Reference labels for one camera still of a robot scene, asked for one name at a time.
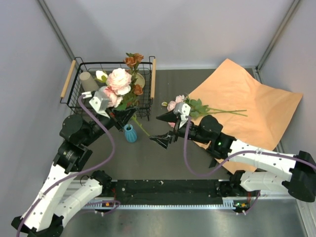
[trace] wrapping paper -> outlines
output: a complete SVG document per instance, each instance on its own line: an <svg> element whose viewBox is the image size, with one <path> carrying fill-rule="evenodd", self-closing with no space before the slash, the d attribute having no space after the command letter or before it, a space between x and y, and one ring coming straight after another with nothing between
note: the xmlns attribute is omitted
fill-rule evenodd
<svg viewBox="0 0 316 237"><path fill-rule="evenodd" d="M213 116L224 126L222 132L250 145L273 150L281 140L303 94L262 85L243 67L226 59L189 97L200 99L203 105L220 110L247 110L241 112L247 117L229 113ZM197 125L201 119L199 117L193 122ZM256 169L233 161L225 163L224 167L231 173Z"/></svg>

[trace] pink flower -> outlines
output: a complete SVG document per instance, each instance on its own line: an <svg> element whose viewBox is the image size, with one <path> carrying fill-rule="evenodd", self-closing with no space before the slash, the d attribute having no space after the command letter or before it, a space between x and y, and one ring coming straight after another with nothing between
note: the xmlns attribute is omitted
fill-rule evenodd
<svg viewBox="0 0 316 237"><path fill-rule="evenodd" d="M176 125L176 123L174 123L174 122L169 122L168 123L171 127L174 127L175 125Z"/></svg>
<svg viewBox="0 0 316 237"><path fill-rule="evenodd" d="M180 102L183 102L184 101L184 95L178 95L176 97L176 103L180 103Z"/></svg>
<svg viewBox="0 0 316 237"><path fill-rule="evenodd" d="M123 68L117 68L109 74L107 84L112 88L116 95L125 95L130 91L132 75Z"/></svg>
<svg viewBox="0 0 316 237"><path fill-rule="evenodd" d="M168 106L167 106L167 109L168 109L168 111L171 111L171 110L173 110L174 109L174 107L176 106L176 102L175 101L170 101L169 102L169 104L168 104Z"/></svg>
<svg viewBox="0 0 316 237"><path fill-rule="evenodd" d="M103 92L107 95L107 97L110 100L108 107L116 108L117 106L119 106L123 98L121 96L118 97L110 86L106 86L103 89Z"/></svg>

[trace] flower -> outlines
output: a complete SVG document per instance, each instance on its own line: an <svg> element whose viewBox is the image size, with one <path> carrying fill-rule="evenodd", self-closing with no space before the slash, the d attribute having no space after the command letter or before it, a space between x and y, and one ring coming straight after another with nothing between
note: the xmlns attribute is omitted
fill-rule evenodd
<svg viewBox="0 0 316 237"><path fill-rule="evenodd" d="M174 126L176 125L175 122L169 122L168 124L169 124L171 127L174 127Z"/></svg>
<svg viewBox="0 0 316 237"><path fill-rule="evenodd" d="M124 95L130 91L129 84L131 83L132 75L123 68L117 68L109 74L107 84L117 95Z"/></svg>
<svg viewBox="0 0 316 237"><path fill-rule="evenodd" d="M144 56L139 53L134 53L134 59L136 62L140 63L144 59Z"/></svg>
<svg viewBox="0 0 316 237"><path fill-rule="evenodd" d="M118 97L110 86L105 86L103 92L107 95L107 97L110 100L108 107L116 108L122 102L123 98L121 96Z"/></svg>
<svg viewBox="0 0 316 237"><path fill-rule="evenodd" d="M180 103L180 102L183 102L184 101L184 95L178 95L176 97L176 103Z"/></svg>
<svg viewBox="0 0 316 237"><path fill-rule="evenodd" d="M167 109L168 109L168 111L171 111L171 110L173 110L174 109L174 107L176 106L176 102L175 101L170 101L169 102L169 104L168 104L168 106L167 106Z"/></svg>
<svg viewBox="0 0 316 237"><path fill-rule="evenodd" d="M136 60L133 57L128 57L124 59L124 63L131 68L136 65Z"/></svg>
<svg viewBox="0 0 316 237"><path fill-rule="evenodd" d="M105 82L108 78L108 75L104 71L96 71L95 75L96 75L97 79L100 80L101 82Z"/></svg>
<svg viewBox="0 0 316 237"><path fill-rule="evenodd" d="M142 95L143 93L144 93L143 88L139 84L134 85L134 94L135 95Z"/></svg>

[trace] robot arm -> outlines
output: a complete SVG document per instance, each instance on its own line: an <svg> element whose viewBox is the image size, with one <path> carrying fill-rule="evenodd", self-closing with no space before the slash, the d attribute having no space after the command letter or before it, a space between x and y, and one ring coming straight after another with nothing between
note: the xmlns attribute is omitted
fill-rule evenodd
<svg viewBox="0 0 316 237"><path fill-rule="evenodd" d="M173 131L165 135L152 136L151 140L167 148L178 137L185 137L187 126L189 128L188 139L196 142L209 144L206 151L213 158L227 158L232 154L239 154L231 158L231 161L250 164L266 172L245 172L237 171L231 176L231 182L240 185L246 191L287 190L293 197L314 202L316 195L316 173L307 166L292 159L298 158L315 165L315 161L309 153L300 151L298 155L279 154L264 150L233 136L222 133L223 126L211 115L205 116L199 125L192 122L187 123L187 115L190 113L190 106L185 103L178 103L173 111L158 116L157 119L174 122Z"/></svg>
<svg viewBox="0 0 316 237"><path fill-rule="evenodd" d="M137 110L137 108L130 108L116 111L107 108L109 100L101 91L85 92L84 95L84 98L91 98L90 105L98 113L97 118L108 130L113 126L122 130ZM103 134L104 131L95 121L87 122L80 115L71 115L64 120L60 136L65 140L59 147L50 173L33 204L39 198L40 202L28 217L26 213L30 209L24 215L14 218L12 221L14 228L18 229L21 221L25 219L21 231L29 234L30 237L60 236L69 220L90 200L102 193L103 189L111 183L111 178L103 171L95 171L82 188L63 202L61 199L75 176L61 182L43 195L57 181L82 171L92 154L87 146Z"/></svg>

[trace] gray floor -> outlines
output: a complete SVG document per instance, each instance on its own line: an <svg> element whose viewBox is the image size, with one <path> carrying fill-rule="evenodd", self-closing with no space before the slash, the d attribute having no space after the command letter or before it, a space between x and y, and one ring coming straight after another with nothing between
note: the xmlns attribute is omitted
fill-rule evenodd
<svg viewBox="0 0 316 237"><path fill-rule="evenodd" d="M156 94L152 105L150 121L146 118L139 119L143 127L151 135L165 134L170 130L166 122L156 120L156 116L167 112L162 107L163 101L174 100L177 95L189 94L201 84L214 70L163 70L157 71ZM115 128L111 129L116 142L114 158L102 167L113 179L197 179L192 175L183 162L183 139L163 149L155 142L148 139L146 134L137 126L138 133L135 143L128 143L124 134ZM111 152L111 144L106 135L95 141L90 147L93 154L85 168L91 167L106 159ZM196 172L206 173L210 169L209 155L193 142L188 144L188 155L192 168ZM220 169L213 179L228 178L225 169Z"/></svg>
<svg viewBox="0 0 316 237"><path fill-rule="evenodd" d="M307 237L295 200L261 200L246 216L231 210L117 210L77 214L62 237Z"/></svg>

